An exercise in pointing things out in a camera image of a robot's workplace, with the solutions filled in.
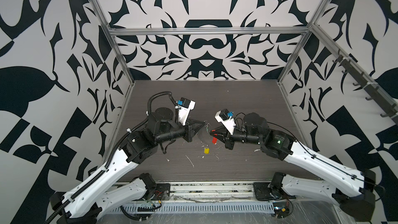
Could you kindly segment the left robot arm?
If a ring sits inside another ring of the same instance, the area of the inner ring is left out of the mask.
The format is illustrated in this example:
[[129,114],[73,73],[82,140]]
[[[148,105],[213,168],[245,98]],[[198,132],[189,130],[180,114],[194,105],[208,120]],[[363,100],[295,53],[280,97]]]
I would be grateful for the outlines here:
[[56,192],[50,199],[53,213],[45,220],[58,224],[95,224],[110,210],[131,200],[153,197],[157,184],[149,173],[143,173],[126,186],[111,190],[125,174],[137,168],[163,143],[178,139],[191,142],[205,127],[204,121],[188,117],[183,107],[172,111],[161,107],[151,112],[112,148],[106,162],[81,184],[67,192]]

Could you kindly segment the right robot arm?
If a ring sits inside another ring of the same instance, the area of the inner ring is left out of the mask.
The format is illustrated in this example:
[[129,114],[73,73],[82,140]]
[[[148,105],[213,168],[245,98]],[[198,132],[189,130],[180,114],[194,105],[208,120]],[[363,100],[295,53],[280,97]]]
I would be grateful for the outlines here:
[[265,118],[257,113],[243,117],[237,125],[234,114],[227,109],[218,111],[215,119],[222,125],[210,135],[223,142],[229,150],[236,143],[259,145],[267,156],[301,167],[318,176],[303,179],[276,172],[267,186],[255,190],[256,199],[271,201],[289,197],[305,197],[338,206],[358,222],[369,222],[374,214],[376,174],[361,172],[339,164],[298,141],[293,135],[271,129]]

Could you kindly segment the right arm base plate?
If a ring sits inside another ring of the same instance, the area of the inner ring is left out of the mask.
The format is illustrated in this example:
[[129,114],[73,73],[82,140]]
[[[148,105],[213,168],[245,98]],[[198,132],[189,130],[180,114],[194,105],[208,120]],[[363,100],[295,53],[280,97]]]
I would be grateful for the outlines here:
[[258,201],[276,201],[286,199],[296,199],[296,196],[291,196],[283,190],[271,187],[270,183],[253,183],[255,198]]

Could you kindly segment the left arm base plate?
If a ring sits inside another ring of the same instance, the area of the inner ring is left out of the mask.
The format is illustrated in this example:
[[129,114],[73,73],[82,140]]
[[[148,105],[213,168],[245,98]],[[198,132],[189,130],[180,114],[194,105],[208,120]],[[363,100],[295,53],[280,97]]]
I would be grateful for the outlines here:
[[169,183],[157,184],[155,190],[150,193],[149,199],[152,201],[162,201],[170,196],[171,185]]

